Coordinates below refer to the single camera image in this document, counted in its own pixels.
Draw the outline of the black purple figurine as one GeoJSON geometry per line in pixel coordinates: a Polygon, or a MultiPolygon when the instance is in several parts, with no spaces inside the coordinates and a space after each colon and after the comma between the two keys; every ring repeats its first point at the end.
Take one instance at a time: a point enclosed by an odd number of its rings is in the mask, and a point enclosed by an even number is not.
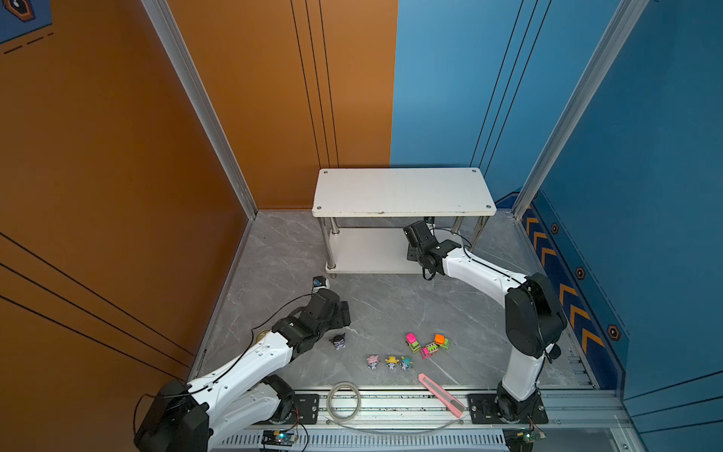
{"type": "Polygon", "coordinates": [[[346,347],[346,335],[344,333],[337,334],[334,337],[331,337],[331,339],[329,339],[329,342],[333,344],[333,347],[336,350],[342,350],[346,347]]]}

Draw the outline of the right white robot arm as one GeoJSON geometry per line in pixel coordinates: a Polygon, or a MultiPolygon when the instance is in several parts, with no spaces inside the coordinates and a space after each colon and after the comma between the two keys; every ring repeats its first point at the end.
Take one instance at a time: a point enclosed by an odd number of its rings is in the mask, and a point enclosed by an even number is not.
{"type": "Polygon", "coordinates": [[[508,367],[497,386],[495,415],[503,423],[530,424],[543,418],[538,381],[544,365],[561,354],[558,341],[568,327],[550,279],[525,275],[488,262],[455,240],[440,241],[418,220],[403,229],[407,259],[419,264],[427,281],[446,276],[472,286],[505,310],[505,332],[511,344],[508,367]]]}

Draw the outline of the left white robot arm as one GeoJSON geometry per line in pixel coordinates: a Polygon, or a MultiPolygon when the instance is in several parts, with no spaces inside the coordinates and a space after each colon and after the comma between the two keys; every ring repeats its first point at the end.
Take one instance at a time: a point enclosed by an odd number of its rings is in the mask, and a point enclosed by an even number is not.
{"type": "Polygon", "coordinates": [[[191,382],[171,380],[152,396],[143,420],[134,421],[140,451],[211,451],[259,422],[282,422],[295,392],[278,370],[311,350],[328,331],[351,323],[347,302],[328,288],[310,295],[235,359],[191,382]]]}

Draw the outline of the pink small figurine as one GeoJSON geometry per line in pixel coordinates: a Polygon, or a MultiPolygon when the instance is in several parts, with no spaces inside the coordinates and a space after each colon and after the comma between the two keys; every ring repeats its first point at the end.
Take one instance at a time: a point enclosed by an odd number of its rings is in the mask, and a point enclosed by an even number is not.
{"type": "Polygon", "coordinates": [[[378,355],[371,355],[367,358],[367,366],[371,370],[376,370],[379,363],[380,359],[378,359],[378,355]]]}

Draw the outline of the white two-tier shelf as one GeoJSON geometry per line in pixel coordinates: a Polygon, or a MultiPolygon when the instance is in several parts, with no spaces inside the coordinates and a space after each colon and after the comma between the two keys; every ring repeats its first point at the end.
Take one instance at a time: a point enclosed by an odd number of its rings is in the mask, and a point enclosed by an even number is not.
{"type": "Polygon", "coordinates": [[[496,214],[491,192],[477,168],[322,169],[313,216],[326,250],[326,271],[340,274],[415,274],[400,227],[340,227],[350,218],[453,218],[459,231],[475,218],[478,238],[496,214]]]}

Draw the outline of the pink green toy truck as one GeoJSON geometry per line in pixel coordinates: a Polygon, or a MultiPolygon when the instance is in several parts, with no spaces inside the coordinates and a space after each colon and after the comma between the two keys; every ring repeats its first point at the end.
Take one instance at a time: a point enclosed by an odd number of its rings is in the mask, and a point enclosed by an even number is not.
{"type": "Polygon", "coordinates": [[[405,340],[412,353],[418,353],[421,350],[421,345],[414,333],[407,333],[405,340]]]}

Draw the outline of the teal small figurine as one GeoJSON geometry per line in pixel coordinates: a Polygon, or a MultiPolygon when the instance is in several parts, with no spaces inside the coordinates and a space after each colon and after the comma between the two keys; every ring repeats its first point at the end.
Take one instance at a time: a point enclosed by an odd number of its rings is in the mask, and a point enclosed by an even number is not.
{"type": "Polygon", "coordinates": [[[412,369],[413,362],[409,357],[403,356],[400,360],[400,366],[403,370],[410,370],[412,369]]]}

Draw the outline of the pink toy car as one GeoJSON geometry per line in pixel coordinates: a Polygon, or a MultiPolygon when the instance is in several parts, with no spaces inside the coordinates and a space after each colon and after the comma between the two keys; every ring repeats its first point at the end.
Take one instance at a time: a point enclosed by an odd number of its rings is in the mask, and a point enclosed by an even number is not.
{"type": "Polygon", "coordinates": [[[437,353],[440,350],[440,346],[436,343],[430,343],[423,347],[421,347],[420,353],[422,358],[429,359],[431,358],[435,353],[437,353]]]}

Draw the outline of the clear coiled tube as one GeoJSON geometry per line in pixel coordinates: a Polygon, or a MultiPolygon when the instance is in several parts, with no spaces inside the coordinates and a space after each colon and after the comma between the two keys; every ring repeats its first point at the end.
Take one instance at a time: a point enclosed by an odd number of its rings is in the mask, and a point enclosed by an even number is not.
{"type": "Polygon", "coordinates": [[[369,435],[427,436],[465,424],[465,407],[425,388],[361,389],[336,384],[319,403],[319,420],[369,435]]]}

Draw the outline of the orange green toy car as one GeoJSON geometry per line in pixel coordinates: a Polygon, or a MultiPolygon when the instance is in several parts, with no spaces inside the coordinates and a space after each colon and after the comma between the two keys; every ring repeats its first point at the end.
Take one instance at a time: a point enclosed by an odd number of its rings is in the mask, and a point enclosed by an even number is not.
{"type": "Polygon", "coordinates": [[[450,340],[445,335],[437,333],[434,336],[434,344],[439,348],[448,350],[448,348],[450,347],[450,340]]]}

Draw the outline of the left green circuit board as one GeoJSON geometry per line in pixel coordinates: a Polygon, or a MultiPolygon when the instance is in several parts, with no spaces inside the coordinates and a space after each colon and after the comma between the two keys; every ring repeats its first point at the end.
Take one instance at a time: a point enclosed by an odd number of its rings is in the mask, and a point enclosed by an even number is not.
{"type": "Polygon", "coordinates": [[[263,431],[261,447],[263,449],[290,449],[299,442],[295,431],[263,431]]]}

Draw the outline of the green circuit board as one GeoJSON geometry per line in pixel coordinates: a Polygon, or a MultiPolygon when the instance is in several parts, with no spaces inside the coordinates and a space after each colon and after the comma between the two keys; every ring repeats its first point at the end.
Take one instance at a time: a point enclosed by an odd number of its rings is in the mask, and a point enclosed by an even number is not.
{"type": "Polygon", "coordinates": [[[547,439],[543,431],[503,431],[510,452],[532,452],[536,443],[547,439]]]}
{"type": "Polygon", "coordinates": [[[290,449],[299,442],[295,431],[263,431],[261,447],[263,449],[290,449]]]}

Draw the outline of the pink utility knife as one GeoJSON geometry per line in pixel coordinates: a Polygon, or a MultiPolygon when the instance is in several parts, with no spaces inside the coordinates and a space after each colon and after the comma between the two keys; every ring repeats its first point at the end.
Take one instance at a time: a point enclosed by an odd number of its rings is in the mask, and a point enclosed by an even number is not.
{"type": "Polygon", "coordinates": [[[457,418],[462,418],[465,407],[458,399],[446,391],[446,389],[440,386],[440,384],[435,382],[432,378],[429,378],[426,374],[420,373],[417,378],[418,382],[420,382],[427,391],[434,395],[434,397],[439,399],[439,401],[446,406],[446,409],[451,412],[451,414],[457,418]]]}

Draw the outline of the black round cap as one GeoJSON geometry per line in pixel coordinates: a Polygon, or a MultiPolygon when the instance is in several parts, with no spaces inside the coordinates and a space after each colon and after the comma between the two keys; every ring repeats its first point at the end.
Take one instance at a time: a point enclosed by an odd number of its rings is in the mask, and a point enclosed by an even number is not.
{"type": "Polygon", "coordinates": [[[545,356],[550,363],[553,363],[561,356],[561,348],[558,344],[551,344],[545,349],[545,356]]]}

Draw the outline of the right green circuit board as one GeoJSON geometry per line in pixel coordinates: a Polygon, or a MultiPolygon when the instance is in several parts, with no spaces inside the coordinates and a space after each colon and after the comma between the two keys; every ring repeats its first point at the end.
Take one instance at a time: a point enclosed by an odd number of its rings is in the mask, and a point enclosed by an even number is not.
{"type": "Polygon", "coordinates": [[[503,431],[510,452],[532,452],[536,443],[547,439],[543,431],[503,431]]]}

